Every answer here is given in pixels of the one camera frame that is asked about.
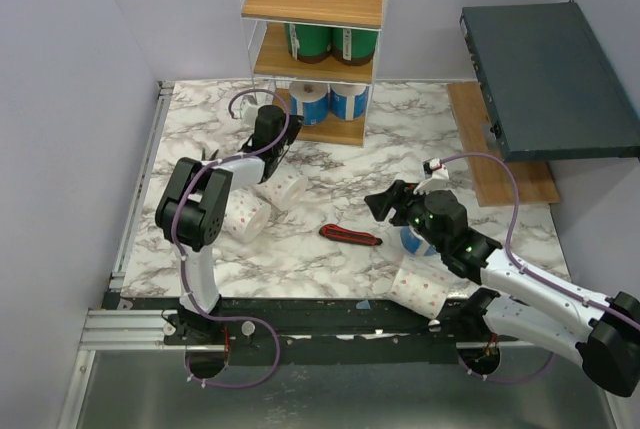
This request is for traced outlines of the blue paper roll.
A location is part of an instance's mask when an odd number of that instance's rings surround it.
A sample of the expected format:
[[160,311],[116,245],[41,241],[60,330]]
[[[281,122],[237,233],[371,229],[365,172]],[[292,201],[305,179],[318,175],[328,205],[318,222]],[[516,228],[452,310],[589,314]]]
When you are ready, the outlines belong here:
[[331,84],[330,110],[343,121],[354,121],[365,114],[368,85]]

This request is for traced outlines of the green roll back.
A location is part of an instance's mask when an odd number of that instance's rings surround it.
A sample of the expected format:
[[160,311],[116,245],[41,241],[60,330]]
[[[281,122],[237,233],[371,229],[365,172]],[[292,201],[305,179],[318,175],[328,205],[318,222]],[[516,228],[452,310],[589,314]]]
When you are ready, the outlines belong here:
[[316,64],[330,56],[330,27],[286,23],[284,29],[288,52],[294,60]]

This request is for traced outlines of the green roll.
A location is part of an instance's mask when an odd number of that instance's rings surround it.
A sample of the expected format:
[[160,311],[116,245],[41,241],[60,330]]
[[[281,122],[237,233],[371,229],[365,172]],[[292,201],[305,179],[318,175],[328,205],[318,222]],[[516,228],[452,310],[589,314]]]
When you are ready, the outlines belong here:
[[374,57],[378,33],[376,31],[333,28],[331,54],[349,66],[363,66]]
[[316,64],[330,56],[330,27],[286,23],[284,29],[288,52],[294,60]]

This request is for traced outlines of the green roll front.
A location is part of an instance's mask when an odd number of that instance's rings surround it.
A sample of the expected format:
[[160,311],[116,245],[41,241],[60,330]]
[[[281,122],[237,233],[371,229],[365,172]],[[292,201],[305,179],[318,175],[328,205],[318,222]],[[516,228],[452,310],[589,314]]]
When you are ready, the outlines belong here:
[[363,66],[374,57],[378,33],[376,31],[333,28],[331,54],[349,66]]

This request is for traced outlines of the white wire wooden shelf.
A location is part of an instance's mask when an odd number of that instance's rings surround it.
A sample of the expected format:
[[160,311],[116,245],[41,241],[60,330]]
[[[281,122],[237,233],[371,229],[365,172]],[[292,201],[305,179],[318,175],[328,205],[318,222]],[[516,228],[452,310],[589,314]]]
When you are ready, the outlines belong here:
[[374,92],[388,0],[238,0],[253,91],[304,119],[300,139],[360,146]]

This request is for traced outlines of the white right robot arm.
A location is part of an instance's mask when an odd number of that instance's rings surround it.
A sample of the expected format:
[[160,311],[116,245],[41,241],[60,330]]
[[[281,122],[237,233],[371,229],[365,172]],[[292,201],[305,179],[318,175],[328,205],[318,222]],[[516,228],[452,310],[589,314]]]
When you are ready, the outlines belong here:
[[489,334],[529,342],[580,366],[600,388],[631,396],[639,384],[639,301],[574,285],[511,254],[470,227],[449,190],[396,180],[364,199],[378,222],[408,226],[456,276],[479,285],[460,316],[469,339]]

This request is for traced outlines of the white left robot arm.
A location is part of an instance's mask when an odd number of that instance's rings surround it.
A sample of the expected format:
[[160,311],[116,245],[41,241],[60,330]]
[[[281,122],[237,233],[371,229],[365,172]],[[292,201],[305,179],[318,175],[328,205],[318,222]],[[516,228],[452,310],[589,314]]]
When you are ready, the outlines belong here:
[[262,106],[254,132],[239,153],[210,162],[183,157],[175,164],[155,224],[178,257],[180,303],[193,312],[187,331],[201,344],[214,342],[222,329],[220,317],[211,312],[220,299],[213,243],[222,230],[229,196],[273,176],[302,121],[278,106]]

